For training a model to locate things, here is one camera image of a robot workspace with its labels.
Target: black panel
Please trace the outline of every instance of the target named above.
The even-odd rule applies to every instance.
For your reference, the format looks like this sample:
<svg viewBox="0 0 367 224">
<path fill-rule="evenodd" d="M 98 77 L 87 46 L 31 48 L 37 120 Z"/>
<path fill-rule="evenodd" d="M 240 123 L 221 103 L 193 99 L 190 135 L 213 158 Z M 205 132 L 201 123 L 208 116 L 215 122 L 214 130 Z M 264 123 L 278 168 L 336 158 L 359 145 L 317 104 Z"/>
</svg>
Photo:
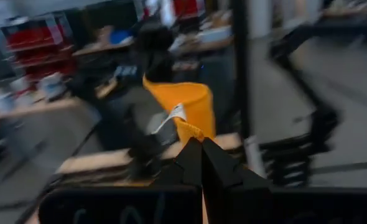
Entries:
<svg viewBox="0 0 367 224">
<path fill-rule="evenodd" d="M 275 223 L 367 223 L 367 189 L 273 189 Z"/>
<path fill-rule="evenodd" d="M 248 41 L 248 19 L 249 7 L 248 0 L 230 0 L 232 10 L 232 32 L 235 35 L 233 45 L 235 48 L 236 63 L 236 102 L 235 106 L 240 108 L 241 118 L 241 137 L 247 139 L 253 135 L 251 124 L 251 92 L 248 89 L 251 86 L 251 58 L 248 54 L 251 50 L 251 42 Z"/>
<path fill-rule="evenodd" d="M 191 186 L 61 190 L 42 202 L 39 220 L 41 224 L 201 224 L 198 193 Z"/>
</svg>

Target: black metal frame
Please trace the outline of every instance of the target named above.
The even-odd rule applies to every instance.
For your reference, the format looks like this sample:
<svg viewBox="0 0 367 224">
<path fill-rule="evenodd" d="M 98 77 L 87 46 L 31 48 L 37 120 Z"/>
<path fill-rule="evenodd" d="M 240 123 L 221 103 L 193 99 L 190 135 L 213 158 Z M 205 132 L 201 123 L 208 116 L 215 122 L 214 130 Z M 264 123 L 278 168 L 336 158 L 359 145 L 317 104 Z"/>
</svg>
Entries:
<svg viewBox="0 0 367 224">
<path fill-rule="evenodd" d="M 269 49 L 270 59 L 287 72 L 289 78 L 315 106 L 315 111 L 312 113 L 312 124 L 309 133 L 295 138 L 260 144 L 259 148 L 261 150 L 259 150 L 251 126 L 251 110 L 249 109 L 249 107 L 251 108 L 249 98 L 251 92 L 248 90 L 248 86 L 251 85 L 251 80 L 248 77 L 251 78 L 249 69 L 251 46 L 248 39 L 249 26 L 246 14 L 249 7 L 246 2 L 246 0 L 232 0 L 231 9 L 233 11 L 237 73 L 236 106 L 241 111 L 241 137 L 244 140 L 247 162 L 256 173 L 272 179 L 276 185 L 296 184 L 305 186 L 308 184 L 311 175 L 310 157 L 330 150 L 326 141 L 331 137 L 339 119 L 336 110 L 319 97 L 312 86 L 303 79 L 302 72 L 292 63 L 289 55 L 311 37 L 337 32 L 340 34 L 353 32 L 354 27 L 346 29 L 342 26 L 300 26 L 282 39 L 271 43 Z M 300 175 L 288 178 L 289 174 L 298 172 L 300 172 Z"/>
<path fill-rule="evenodd" d="M 210 139 L 202 184 L 209 223 L 367 223 L 367 189 L 276 187 Z"/>
</svg>

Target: red shelf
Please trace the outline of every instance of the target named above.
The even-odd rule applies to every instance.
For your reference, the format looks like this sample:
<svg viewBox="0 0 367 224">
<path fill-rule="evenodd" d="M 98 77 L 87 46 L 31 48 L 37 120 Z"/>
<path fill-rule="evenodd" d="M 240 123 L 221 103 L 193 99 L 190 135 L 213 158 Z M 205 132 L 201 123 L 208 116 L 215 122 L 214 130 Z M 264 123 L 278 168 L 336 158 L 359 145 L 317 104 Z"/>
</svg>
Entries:
<svg viewBox="0 0 367 224">
<path fill-rule="evenodd" d="M 33 45 L 33 46 L 30 46 L 30 47 L 21 47 L 21 48 L 16 48 L 16 49 L 11 49 L 10 52 L 20 52 L 20 51 L 25 51 L 25 50 L 33 50 L 33 49 L 39 49 L 39 48 L 42 48 L 42 47 L 50 47 L 50 46 L 54 46 L 56 45 L 55 43 L 53 42 L 50 42 L 50 43 L 43 43 L 43 44 L 38 44 L 38 45 Z"/>
<path fill-rule="evenodd" d="M 50 58 L 48 60 L 39 60 L 38 62 L 32 62 L 32 63 L 18 63 L 16 68 L 27 68 L 39 65 L 46 65 L 49 63 L 61 62 L 64 60 L 69 60 L 69 58 Z"/>
<path fill-rule="evenodd" d="M 7 46 L 11 50 L 44 44 L 53 44 L 51 31 L 48 27 L 22 30 L 7 37 Z"/>
<path fill-rule="evenodd" d="M 62 60 L 59 62 L 45 64 L 39 67 L 26 68 L 26 76 L 30 80 L 40 80 L 41 78 L 51 75 L 55 72 L 60 72 L 64 75 L 69 75 L 76 69 L 75 62 L 72 60 Z"/>
</svg>

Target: white label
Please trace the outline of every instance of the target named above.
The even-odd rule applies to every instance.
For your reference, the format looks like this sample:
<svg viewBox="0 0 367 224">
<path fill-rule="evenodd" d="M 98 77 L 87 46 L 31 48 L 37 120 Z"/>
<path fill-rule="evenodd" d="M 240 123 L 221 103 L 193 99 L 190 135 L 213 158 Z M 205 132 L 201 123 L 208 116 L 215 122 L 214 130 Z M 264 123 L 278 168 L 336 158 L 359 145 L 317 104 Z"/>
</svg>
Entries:
<svg viewBox="0 0 367 224">
<path fill-rule="evenodd" d="M 177 106 L 175 106 L 175 108 L 171 111 L 170 115 L 160 124 L 160 126 L 152 134 L 158 133 L 160 129 L 166 124 L 166 122 L 171 118 L 181 118 L 186 121 L 186 114 L 183 104 L 180 103 Z"/>
</svg>

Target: workbench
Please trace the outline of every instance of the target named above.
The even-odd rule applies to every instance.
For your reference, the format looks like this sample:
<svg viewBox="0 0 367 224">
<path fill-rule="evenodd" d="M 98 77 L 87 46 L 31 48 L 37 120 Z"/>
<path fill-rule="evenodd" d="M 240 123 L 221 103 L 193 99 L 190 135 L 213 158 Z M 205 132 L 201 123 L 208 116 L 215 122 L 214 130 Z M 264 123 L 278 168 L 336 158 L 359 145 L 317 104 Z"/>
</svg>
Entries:
<svg viewBox="0 0 367 224">
<path fill-rule="evenodd" d="M 257 148 L 258 144 L 255 141 L 254 131 L 252 129 L 252 124 L 250 122 L 251 110 L 248 106 L 248 103 L 250 102 L 250 100 L 249 100 L 249 96 L 248 96 L 249 91 L 248 91 L 247 85 L 249 85 L 249 83 L 248 83 L 248 73 L 249 73 L 248 68 L 249 68 L 250 60 L 248 60 L 248 54 L 247 53 L 248 53 L 248 50 L 249 50 L 250 46 L 249 46 L 248 35 L 247 35 L 247 33 L 248 33 L 248 24 L 247 24 L 247 20 L 246 20 L 246 18 L 247 18 L 247 15 L 246 15 L 246 13 L 247 13 L 246 2 L 247 1 L 245 1 L 245 0 L 231 1 L 231 8 L 233 10 L 233 12 L 232 12 L 232 33 L 235 34 L 235 38 L 231 38 L 232 39 L 231 42 L 232 42 L 232 45 L 233 45 L 232 49 L 235 50 L 234 57 L 231 57 L 231 58 L 234 58 L 234 60 L 235 60 L 235 69 L 234 69 L 235 74 L 233 76 L 237 78 L 235 80 L 235 84 L 237 86 L 236 86 L 236 88 L 234 88 L 235 97 L 233 99 L 236 99 L 236 101 L 238 103 L 240 103 L 240 104 L 238 104 L 238 109 L 241 112 L 240 113 L 241 114 L 241 116 L 240 116 L 241 133 L 240 133 L 240 138 L 238 138 L 238 139 L 240 139 L 239 143 L 241 145 L 243 145 L 243 147 L 246 150 L 246 153 L 248 154 L 249 149 Z M 223 47 L 223 46 L 227 47 L 228 45 L 230 45 L 230 44 L 224 43 L 224 44 L 221 44 L 219 47 Z M 212 50 L 212 49 L 219 50 L 218 48 L 216 48 L 216 46 L 213 46 L 213 47 L 204 48 L 200 53 L 206 52 L 207 50 Z M 221 69 L 220 69 L 219 66 L 214 66 L 212 68 L 219 68 L 219 70 L 212 71 L 211 74 L 210 74 L 211 78 L 217 79 L 216 76 L 213 76 L 213 75 L 216 72 L 221 73 Z M 50 110 L 52 110 L 52 111 L 60 111 L 60 110 L 53 110 L 53 108 L 58 108 L 58 109 L 59 108 L 66 108 L 63 105 L 63 103 L 61 103 L 61 102 L 55 102 L 55 103 L 60 103 L 60 105 L 58 105 L 58 106 L 57 105 L 52 105 L 51 106 L 51 104 L 47 103 L 47 104 L 44 104 L 44 106 L 39 106 L 39 108 L 42 108 L 42 109 L 38 108 L 36 111 L 41 111 L 41 112 L 49 111 L 48 108 L 50 108 Z M 31 110 L 27 109 L 27 110 L 22 110 L 21 112 L 18 112 L 16 114 L 30 114 L 30 113 L 31 113 Z M 4 118 L 13 117 L 13 116 L 10 116 L 10 115 L 13 115 L 13 114 L 12 113 L 11 114 L 5 114 L 5 115 L 3 115 L 3 117 Z M 74 164 L 74 162 L 72 162 L 71 160 L 68 160 L 68 161 L 69 162 L 67 162 L 67 164 L 71 164 L 71 163 Z M 26 169 L 24 171 L 25 173 L 24 173 L 23 177 L 27 176 L 27 174 L 26 174 L 27 170 L 29 170 L 29 169 Z M 44 183 L 43 182 L 44 181 L 44 174 L 41 174 L 41 175 L 38 175 L 38 176 L 36 176 L 35 174 L 34 175 L 31 174 L 30 180 L 31 179 L 36 179 L 35 181 L 33 181 L 33 183 L 35 183 L 37 185 L 40 182 Z M 3 187 L 3 189 L 0 190 L 0 193 L 5 192 L 7 195 L 8 194 L 9 195 L 15 195 L 15 188 L 16 188 L 15 186 L 11 186 L 9 188 Z M 28 195 L 32 196 L 32 193 L 33 192 L 37 193 L 38 189 L 35 188 L 35 187 L 32 187 L 32 188 L 29 188 L 29 191 L 31 192 L 31 194 L 28 194 Z M 5 196 L 4 198 L 9 199 L 8 202 L 10 202 L 11 200 L 14 200 L 14 198 L 8 198 L 8 196 Z M 6 212 L 5 213 L 4 212 L 0 213 L 0 218 L 6 217 L 6 216 L 8 216 L 6 214 Z M 33 223 L 37 223 L 37 220 L 35 218 L 36 218 L 36 215 L 33 215 L 32 220 L 31 220 Z"/>
<path fill-rule="evenodd" d="M 204 47 L 200 47 L 200 48 L 198 48 L 198 46 L 197 47 L 191 46 L 191 50 L 186 49 L 186 50 L 183 50 L 182 53 L 183 54 L 187 54 L 190 52 L 193 52 L 193 53 L 200 52 L 201 53 L 205 51 L 220 50 L 220 49 L 227 48 L 228 46 L 230 46 L 232 41 L 233 41 L 233 38 L 231 37 L 230 39 L 225 40 L 223 42 L 218 42 L 218 43 L 213 43 L 213 44 L 210 43 L 209 45 L 205 45 Z M 103 89 L 103 91 L 101 91 L 103 92 L 102 94 L 101 92 L 98 92 L 99 93 L 98 96 L 100 98 L 102 98 L 103 95 L 107 95 L 107 92 L 109 91 L 107 86 L 104 86 L 102 89 Z M 37 95 L 36 96 L 37 99 L 42 98 L 41 93 L 37 93 L 36 95 Z M 21 118 L 21 117 L 32 117 L 32 116 L 37 117 L 37 116 L 42 116 L 41 114 L 48 114 L 48 113 L 59 114 L 58 111 L 66 111 L 66 110 L 69 111 L 69 110 L 73 110 L 74 108 L 85 108 L 85 104 L 78 98 L 74 98 L 74 97 L 63 98 L 61 100 L 57 100 L 53 102 L 46 102 L 45 100 L 38 100 L 38 102 L 34 103 L 31 106 L 17 107 L 10 113 L 0 114 L 0 121 L 6 120 L 6 119 Z M 66 128 L 68 129 L 71 128 L 70 123 L 68 124 L 65 123 L 63 125 L 65 126 L 67 125 Z M 87 128 L 81 128 L 80 132 L 88 132 L 90 128 L 91 128 L 90 126 L 88 126 Z M 81 137 L 79 138 L 82 139 L 84 135 L 85 133 L 80 134 L 79 136 Z M 228 134 L 224 136 L 218 136 L 217 139 L 218 139 L 217 141 L 220 142 L 220 145 L 224 146 L 227 149 L 235 149 L 237 147 L 242 146 L 242 142 L 238 134 Z M 97 146 L 99 146 L 99 144 L 97 143 L 96 139 L 92 139 L 89 145 L 90 146 L 85 146 L 86 148 L 89 148 L 89 149 L 83 150 L 84 151 L 83 154 L 86 154 L 87 156 L 81 156 L 79 158 L 73 158 L 73 159 L 66 160 L 60 166 L 60 168 L 58 169 L 58 172 L 74 172 L 74 171 L 79 171 L 83 169 L 88 170 L 89 168 L 97 169 L 99 167 L 107 168 L 108 166 L 109 167 L 123 166 L 124 164 L 127 164 L 130 161 L 130 158 L 127 157 L 126 155 L 129 149 L 119 149 L 119 150 L 116 150 L 115 152 L 100 152 L 101 149 L 97 149 Z M 166 160 L 169 160 L 173 158 L 174 156 L 176 156 L 180 152 L 181 149 L 182 149 L 182 146 L 179 143 L 175 143 L 172 146 L 170 146 L 170 148 L 165 152 L 163 158 Z M 53 150 L 56 150 L 56 149 L 54 149 L 53 147 L 53 148 L 50 148 L 48 151 L 52 152 Z"/>
<path fill-rule="evenodd" d="M 230 151 L 241 147 L 241 140 L 238 134 L 225 134 L 217 136 L 215 142 L 224 150 Z M 163 160 L 173 159 L 178 156 L 182 150 L 181 143 L 177 142 L 171 145 L 162 155 Z M 73 157 L 67 159 L 58 169 L 57 174 L 82 174 L 85 172 L 94 172 L 126 166 L 131 158 L 127 156 L 129 149 L 118 150 L 114 152 L 101 152 L 93 155 Z M 152 183 L 152 180 L 127 181 L 117 180 L 115 182 L 97 183 L 96 186 L 136 186 L 143 187 Z M 38 223 L 38 213 L 34 211 L 26 224 Z M 207 211 L 203 198 L 203 223 L 208 224 Z"/>
<path fill-rule="evenodd" d="M 108 85 L 103 85 L 97 88 L 96 94 L 98 98 L 104 98 L 118 85 L 117 81 L 112 79 Z M 75 97 L 69 97 L 68 95 L 60 100 L 48 102 L 45 100 L 45 95 L 41 91 L 35 91 L 32 93 L 32 97 L 35 103 L 30 106 L 17 106 L 8 113 L 0 113 L 0 119 L 16 118 L 33 113 L 44 113 L 46 111 L 60 110 L 65 108 L 71 108 L 80 105 L 80 100 Z"/>
<path fill-rule="evenodd" d="M 208 42 L 208 43 L 195 43 L 195 44 L 185 44 L 178 47 L 178 49 L 175 51 L 177 54 L 183 55 L 187 53 L 201 53 L 211 50 L 220 50 L 226 47 L 229 47 L 233 42 L 233 36 L 221 40 L 221 41 L 215 41 L 215 42 Z M 134 41 L 129 41 L 123 44 L 108 44 L 108 45 L 97 45 L 97 44 L 91 44 L 92 47 L 87 47 L 81 50 L 78 50 L 73 53 L 74 57 L 84 56 L 84 55 L 91 55 L 91 54 L 97 54 L 97 53 L 103 53 L 103 52 L 109 52 L 114 50 L 122 50 L 126 49 L 132 44 Z"/>
</svg>

